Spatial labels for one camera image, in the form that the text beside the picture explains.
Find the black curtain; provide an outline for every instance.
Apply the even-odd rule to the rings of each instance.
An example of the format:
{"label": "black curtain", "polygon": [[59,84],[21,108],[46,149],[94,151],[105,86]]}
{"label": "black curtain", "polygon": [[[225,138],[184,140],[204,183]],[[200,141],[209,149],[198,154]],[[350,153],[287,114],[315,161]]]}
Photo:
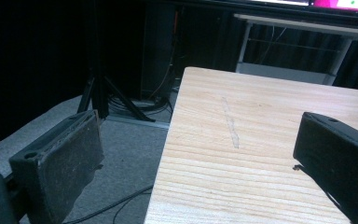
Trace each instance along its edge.
{"label": "black curtain", "polygon": [[0,140],[83,92],[82,13],[75,0],[0,1]]}
{"label": "black curtain", "polygon": [[339,35],[254,24],[243,61],[328,73],[341,42]]}

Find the dark wall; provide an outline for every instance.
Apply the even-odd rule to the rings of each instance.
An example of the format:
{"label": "dark wall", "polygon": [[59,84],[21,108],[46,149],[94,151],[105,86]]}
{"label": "dark wall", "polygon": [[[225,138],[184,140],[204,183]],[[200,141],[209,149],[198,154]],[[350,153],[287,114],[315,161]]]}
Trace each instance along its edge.
{"label": "dark wall", "polygon": [[145,3],[100,0],[103,66],[130,98],[141,98]]}
{"label": "dark wall", "polygon": [[169,98],[174,72],[171,64],[175,53],[175,14],[169,4],[147,4],[145,16],[145,43],[142,79],[144,99]]}
{"label": "dark wall", "polygon": [[81,1],[0,1],[0,140],[87,80]]}
{"label": "dark wall", "polygon": [[245,23],[223,9],[182,7],[178,19],[175,68],[188,66],[234,72]]}

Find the monitor screen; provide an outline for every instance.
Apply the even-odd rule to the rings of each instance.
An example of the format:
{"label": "monitor screen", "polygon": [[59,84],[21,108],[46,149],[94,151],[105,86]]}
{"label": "monitor screen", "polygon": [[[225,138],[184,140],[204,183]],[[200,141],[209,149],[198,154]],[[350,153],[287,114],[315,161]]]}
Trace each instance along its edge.
{"label": "monitor screen", "polygon": [[314,0],[313,5],[358,11],[358,0]]}
{"label": "monitor screen", "polygon": [[251,0],[254,2],[278,3],[293,6],[308,6],[310,0]]}

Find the desk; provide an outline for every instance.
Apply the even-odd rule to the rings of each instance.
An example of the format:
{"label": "desk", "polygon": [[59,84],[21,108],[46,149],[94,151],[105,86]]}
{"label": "desk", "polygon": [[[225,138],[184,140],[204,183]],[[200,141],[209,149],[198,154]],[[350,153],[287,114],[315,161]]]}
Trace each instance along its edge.
{"label": "desk", "polygon": [[[330,34],[330,35],[339,35],[340,38],[343,39],[343,42],[340,44],[338,48],[338,54],[335,58],[332,58],[332,64],[327,74],[309,74],[306,72],[298,73],[297,76],[294,78],[297,78],[299,80],[307,80],[312,79],[315,76],[323,77],[324,81],[323,84],[331,86],[334,83],[334,79],[337,76],[338,70],[340,66],[342,65],[342,62],[344,61],[344,58],[351,46],[352,40],[358,39],[358,29],[353,29],[349,27],[342,27],[342,26],[331,26],[331,25],[324,25],[324,24],[318,24],[318,23],[310,23],[310,22],[304,22],[304,21],[288,21],[288,20],[279,20],[279,19],[272,19],[267,17],[255,17],[255,16],[249,16],[249,15],[241,15],[241,14],[234,14],[234,17],[238,18],[239,20],[245,20],[246,25],[246,31],[242,42],[241,47],[241,53],[240,57],[238,59],[238,65],[236,72],[239,72],[244,67],[254,66],[250,64],[244,64],[243,63],[243,55],[245,53],[247,41],[249,39],[249,34],[251,31],[251,27],[253,24],[261,24],[261,25],[267,25],[271,27],[283,27],[283,28],[289,28],[289,29],[297,29],[297,30],[305,30],[305,31],[312,31],[312,32],[320,32],[323,34]],[[280,72],[280,74],[283,77],[286,77],[287,72]]]}
{"label": "desk", "polygon": [[188,67],[145,223],[350,223],[292,169],[305,111],[358,130],[358,91]]}

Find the black cable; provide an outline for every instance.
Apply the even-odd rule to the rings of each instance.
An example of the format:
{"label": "black cable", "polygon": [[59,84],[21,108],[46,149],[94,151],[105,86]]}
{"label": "black cable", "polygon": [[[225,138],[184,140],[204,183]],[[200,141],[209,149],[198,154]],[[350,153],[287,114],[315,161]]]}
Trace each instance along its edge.
{"label": "black cable", "polygon": [[158,91],[160,91],[162,85],[165,83],[165,80],[166,80],[167,76],[171,73],[172,67],[173,67],[173,59],[174,59],[175,50],[176,50],[176,44],[177,44],[177,39],[174,36],[173,37],[173,47],[172,47],[170,62],[168,64],[168,67],[167,67],[167,70],[165,72],[164,78],[162,79],[162,81],[159,84],[159,86],[149,95],[149,97],[147,98],[148,100],[150,100]]}
{"label": "black cable", "polygon": [[[168,102],[169,99],[167,97],[162,97],[154,105],[137,105],[137,106],[141,111],[148,113],[147,115],[154,115],[167,109]],[[128,112],[128,109],[121,103],[121,101],[114,98],[113,96],[109,97],[109,105],[112,106],[111,108],[113,110],[120,111],[120,112]]]}
{"label": "black cable", "polygon": [[173,115],[173,106],[172,106],[172,104],[171,104],[170,101],[168,101],[168,106],[169,106],[170,109],[171,109],[171,116],[170,116],[170,120],[171,120],[171,119],[172,119],[172,115]]}
{"label": "black cable", "polygon": [[271,39],[269,40],[268,42],[268,46],[267,46],[267,49],[266,51],[264,51],[264,53],[262,53],[259,58],[255,61],[255,63],[258,63],[260,62],[259,64],[261,64],[267,54],[267,52],[269,51],[269,47],[271,47],[271,43],[272,43],[272,40],[274,39],[274,35],[275,35],[275,26],[271,26],[272,27],[272,32],[271,32]]}
{"label": "black cable", "polygon": [[[140,194],[140,195],[150,195],[150,194],[152,194],[152,193],[142,193],[142,194]],[[133,197],[133,198],[129,199],[128,201],[126,201],[126,202],[116,211],[115,216],[113,217],[113,224],[116,223],[116,218],[117,218],[117,216],[118,216],[118,213],[120,213],[120,211],[123,210],[123,208],[124,208],[130,201],[132,201],[132,199],[134,199],[134,198],[135,198],[135,197]]]}
{"label": "black cable", "polygon": [[138,190],[138,191],[136,191],[135,193],[133,193],[133,194],[127,196],[127,197],[124,197],[124,198],[118,200],[117,202],[112,203],[112,204],[106,206],[105,208],[103,208],[103,209],[101,209],[101,210],[98,210],[98,211],[96,211],[96,212],[94,212],[94,213],[91,213],[91,214],[85,216],[85,217],[82,217],[82,218],[79,218],[79,219],[76,219],[76,220],[73,220],[73,221],[64,222],[64,223],[62,223],[62,224],[76,224],[76,223],[80,223],[80,222],[82,222],[82,221],[86,221],[86,220],[88,220],[88,219],[90,219],[90,218],[92,218],[92,217],[96,217],[96,216],[100,215],[100,214],[103,213],[103,212],[106,212],[107,210],[109,210],[109,209],[111,209],[111,208],[114,208],[114,207],[118,206],[118,205],[121,204],[121,203],[126,202],[127,200],[131,200],[131,199],[135,198],[136,196],[138,196],[138,195],[140,195],[140,194],[144,193],[145,191],[147,191],[147,190],[149,190],[149,189],[152,189],[152,188],[153,188],[153,185],[151,185],[151,186],[149,186],[149,187],[147,187],[147,188]]}
{"label": "black cable", "polygon": [[281,31],[281,33],[278,35],[277,38],[275,38],[275,40],[273,42],[272,42],[272,39],[269,41],[268,47],[267,47],[266,51],[264,52],[264,54],[262,56],[263,58],[261,59],[260,64],[263,64],[264,59],[266,58],[267,53],[269,52],[269,49],[271,48],[272,45],[274,45],[279,40],[279,38],[281,38],[281,36],[283,35],[285,30],[286,30],[286,27]]}

